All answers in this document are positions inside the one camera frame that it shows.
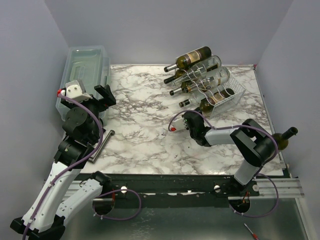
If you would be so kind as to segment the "dark green front bottle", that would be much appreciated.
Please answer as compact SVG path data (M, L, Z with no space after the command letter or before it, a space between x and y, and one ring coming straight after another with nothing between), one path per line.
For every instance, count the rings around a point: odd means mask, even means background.
M283 133L274 133L272 137L277 143L278 151L283 151L286 149L289 144L289 139L295 136L297 133L298 129L296 127L290 127Z

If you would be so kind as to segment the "green bottle silver foil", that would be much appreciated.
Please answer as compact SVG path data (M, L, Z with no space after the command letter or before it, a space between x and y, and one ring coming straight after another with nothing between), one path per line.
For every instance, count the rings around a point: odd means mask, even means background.
M213 93L193 94L195 102L198 104L196 110L201 114L216 116L225 113L234 105L235 92L231 88L214 90Z

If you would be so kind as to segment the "tall clear glass bottle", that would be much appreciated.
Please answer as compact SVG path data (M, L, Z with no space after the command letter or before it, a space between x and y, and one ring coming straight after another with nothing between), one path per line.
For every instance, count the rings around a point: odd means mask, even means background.
M196 63L190 69L184 71L184 74L177 79L173 80L170 85L177 86L182 82L189 80L195 80L200 77L204 77L207 72L215 70L222 65L221 58L217 55L213 55L201 62Z

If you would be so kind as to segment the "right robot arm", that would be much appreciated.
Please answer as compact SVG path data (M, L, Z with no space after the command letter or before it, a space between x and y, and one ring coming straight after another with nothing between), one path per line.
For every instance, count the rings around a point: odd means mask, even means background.
M259 173L263 165L278 154L275 139L253 119L240 125L214 128L205 126L204 116L190 110L182 115L190 137L203 147L236 145L244 160L233 175L230 191L241 196L248 190L248 183Z

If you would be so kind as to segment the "clear corked liquor bottle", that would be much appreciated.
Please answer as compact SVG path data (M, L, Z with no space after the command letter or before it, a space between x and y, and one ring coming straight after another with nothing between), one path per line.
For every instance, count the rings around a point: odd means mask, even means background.
M230 79L230 76L231 74L229 70L225 66L221 66L207 72L204 76L201 76L198 79L191 80L192 84L185 86L182 89L182 92L191 93L196 90L206 92L226 83Z

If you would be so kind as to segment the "clear bottle black cap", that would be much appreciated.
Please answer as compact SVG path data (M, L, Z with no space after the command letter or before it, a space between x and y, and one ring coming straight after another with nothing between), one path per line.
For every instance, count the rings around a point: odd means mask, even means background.
M209 94L201 93L197 91L197 92L192 92L188 99L181 101L178 105L180 108L183 108L190 104L200 104L204 100L210 100L211 102L213 102L213 104L216 104L218 102L218 98L214 97L212 94L209 95Z

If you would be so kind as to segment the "green bottle with cream label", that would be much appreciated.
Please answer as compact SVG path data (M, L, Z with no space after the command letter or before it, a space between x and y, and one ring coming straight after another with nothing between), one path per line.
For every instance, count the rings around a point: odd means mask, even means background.
M191 80L189 81L185 81L185 82L182 82L181 85L174 89L174 90L171 90L169 92L170 96L174 96L174 95L177 95L177 94L180 94L180 93L183 93L184 92L184 89L186 89L188 86L192 85L193 82Z

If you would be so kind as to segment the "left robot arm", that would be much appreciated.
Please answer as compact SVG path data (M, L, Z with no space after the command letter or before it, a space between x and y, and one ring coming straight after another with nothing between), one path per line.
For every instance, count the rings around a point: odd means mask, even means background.
M116 104L109 85L96 85L94 90L100 99L87 94L76 81L57 92L61 103L69 109L62 125L65 137L35 202L24 216L10 224L24 240L59 240L79 210L95 197L110 194L111 178L96 171L80 190L63 200L69 186L103 143L105 129L99 114Z

